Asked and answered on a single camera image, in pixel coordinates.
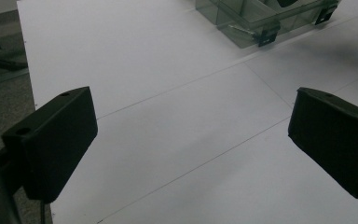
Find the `white table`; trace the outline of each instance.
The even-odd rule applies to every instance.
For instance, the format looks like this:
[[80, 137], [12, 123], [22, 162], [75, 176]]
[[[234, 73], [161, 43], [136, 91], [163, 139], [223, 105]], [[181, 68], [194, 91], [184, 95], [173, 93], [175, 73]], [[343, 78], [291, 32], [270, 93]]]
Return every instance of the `white table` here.
[[358, 1], [262, 49], [191, 0], [19, 11], [36, 107], [90, 86], [99, 118], [54, 223], [358, 223], [358, 200], [287, 137], [300, 86], [358, 105]]

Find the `black bracket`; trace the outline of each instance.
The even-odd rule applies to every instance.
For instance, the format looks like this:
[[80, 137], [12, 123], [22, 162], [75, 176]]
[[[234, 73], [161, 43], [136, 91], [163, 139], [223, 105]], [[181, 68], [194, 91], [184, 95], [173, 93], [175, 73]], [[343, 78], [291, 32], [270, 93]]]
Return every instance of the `black bracket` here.
[[315, 25], [320, 24], [324, 21], [330, 20], [331, 16], [333, 15], [334, 10], [338, 7], [338, 3], [334, 5], [330, 5], [324, 9], [322, 9], [321, 13], [318, 16], [318, 19], [315, 22]]
[[281, 25], [278, 22], [264, 27], [261, 36], [258, 39], [258, 47], [274, 42], [280, 29]]

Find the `screw hole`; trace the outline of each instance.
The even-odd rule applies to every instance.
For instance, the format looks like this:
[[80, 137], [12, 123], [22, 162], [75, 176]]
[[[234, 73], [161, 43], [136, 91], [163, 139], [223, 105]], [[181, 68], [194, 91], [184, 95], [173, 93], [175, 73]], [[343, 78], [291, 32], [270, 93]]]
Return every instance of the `screw hole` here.
[[27, 134], [27, 133], [30, 132], [30, 131], [31, 131], [31, 129], [29, 129], [29, 128], [22, 128], [22, 129], [18, 130], [18, 131], [16, 132], [16, 134], [18, 134], [18, 135], [25, 135], [25, 134]]

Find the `transparent box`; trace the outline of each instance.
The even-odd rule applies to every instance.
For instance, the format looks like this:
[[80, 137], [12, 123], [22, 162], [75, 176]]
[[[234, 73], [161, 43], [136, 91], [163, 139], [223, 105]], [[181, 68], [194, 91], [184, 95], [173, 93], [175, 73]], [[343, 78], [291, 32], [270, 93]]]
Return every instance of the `transparent box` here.
[[307, 24], [328, 21], [340, 0], [298, 0], [281, 7], [277, 0], [196, 0], [196, 9], [240, 48], [275, 41]]

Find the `gray floor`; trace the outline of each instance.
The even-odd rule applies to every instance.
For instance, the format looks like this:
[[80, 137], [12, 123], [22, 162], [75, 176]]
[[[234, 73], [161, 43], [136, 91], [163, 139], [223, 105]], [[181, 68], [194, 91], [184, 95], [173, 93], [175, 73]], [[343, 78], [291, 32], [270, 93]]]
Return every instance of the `gray floor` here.
[[[18, 11], [0, 14], [0, 59], [26, 62]], [[34, 112], [34, 97], [27, 69], [0, 69], [0, 136], [15, 123]], [[14, 195], [23, 224], [40, 223], [39, 202], [28, 200], [23, 189]], [[52, 223], [49, 205], [47, 222]]]

